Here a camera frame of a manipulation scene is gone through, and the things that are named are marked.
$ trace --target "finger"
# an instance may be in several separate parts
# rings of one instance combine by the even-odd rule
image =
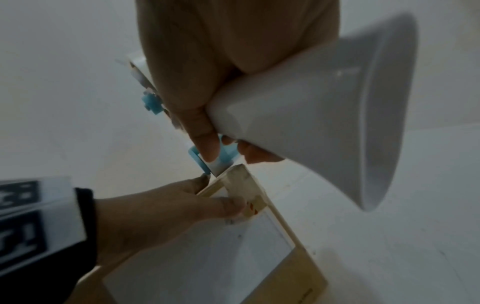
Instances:
[[[236,140],[233,139],[233,138],[230,138],[228,137],[227,135],[223,135],[221,137],[221,143],[223,143],[224,145],[228,146],[228,145],[231,145],[232,143],[234,143]]]
[[[214,161],[220,153],[220,140],[204,108],[175,112],[206,162]]]
[[[176,183],[181,191],[197,194],[209,185],[210,175],[202,174],[200,177],[187,179]]]
[[[247,164],[256,164],[261,162],[279,162],[283,158],[270,153],[262,148],[252,145],[245,141],[240,141],[237,146],[238,152],[245,157]]]
[[[224,218],[238,215],[245,207],[245,200],[241,197],[197,197],[190,213],[193,221],[209,218]]]

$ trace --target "right hand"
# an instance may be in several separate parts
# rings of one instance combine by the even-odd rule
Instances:
[[[218,156],[220,143],[205,105],[221,85],[339,33],[339,0],[136,2],[154,85],[207,162]],[[248,163],[281,160],[247,142],[238,150]]]

